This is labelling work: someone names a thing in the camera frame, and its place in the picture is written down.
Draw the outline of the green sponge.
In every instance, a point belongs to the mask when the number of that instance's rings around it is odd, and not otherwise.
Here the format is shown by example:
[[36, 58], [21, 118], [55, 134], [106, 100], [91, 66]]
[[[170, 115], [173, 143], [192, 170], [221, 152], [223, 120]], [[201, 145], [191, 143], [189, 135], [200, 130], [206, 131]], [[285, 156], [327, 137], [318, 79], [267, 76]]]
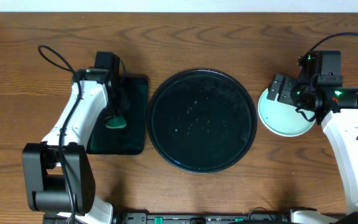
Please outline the green sponge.
[[106, 120], [105, 126], [109, 129], [122, 129], [126, 127], [126, 120], [122, 115], [113, 116]]

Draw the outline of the mint green plate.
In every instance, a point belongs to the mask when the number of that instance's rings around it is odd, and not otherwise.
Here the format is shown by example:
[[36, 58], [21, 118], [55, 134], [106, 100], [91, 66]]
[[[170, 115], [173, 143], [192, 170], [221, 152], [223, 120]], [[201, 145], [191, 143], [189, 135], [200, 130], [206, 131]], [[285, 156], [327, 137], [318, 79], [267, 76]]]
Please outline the mint green plate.
[[309, 131], [315, 121], [307, 121], [295, 107], [277, 101], [268, 100], [268, 89], [265, 89], [258, 101], [258, 114], [264, 126], [271, 132], [284, 136], [300, 136]]

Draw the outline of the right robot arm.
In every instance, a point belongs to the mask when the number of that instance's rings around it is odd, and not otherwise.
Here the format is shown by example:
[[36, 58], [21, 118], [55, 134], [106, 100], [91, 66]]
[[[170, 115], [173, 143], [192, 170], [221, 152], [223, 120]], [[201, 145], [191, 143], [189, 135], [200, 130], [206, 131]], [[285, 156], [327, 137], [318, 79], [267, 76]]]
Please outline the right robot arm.
[[308, 208], [291, 210], [292, 223], [358, 223], [358, 89], [343, 77], [317, 73], [292, 78], [276, 75], [258, 102], [258, 114], [273, 133], [295, 137], [319, 124], [329, 140], [346, 196], [340, 219]]

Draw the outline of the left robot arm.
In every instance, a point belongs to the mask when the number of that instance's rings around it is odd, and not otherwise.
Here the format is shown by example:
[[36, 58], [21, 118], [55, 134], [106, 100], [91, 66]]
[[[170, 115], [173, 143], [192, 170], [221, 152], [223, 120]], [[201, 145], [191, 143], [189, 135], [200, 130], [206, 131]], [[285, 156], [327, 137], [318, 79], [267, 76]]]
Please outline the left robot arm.
[[27, 204], [65, 223], [112, 223], [113, 206], [96, 196], [86, 153], [102, 110], [117, 105], [115, 69], [88, 68], [73, 76], [70, 98], [51, 131], [22, 151]]

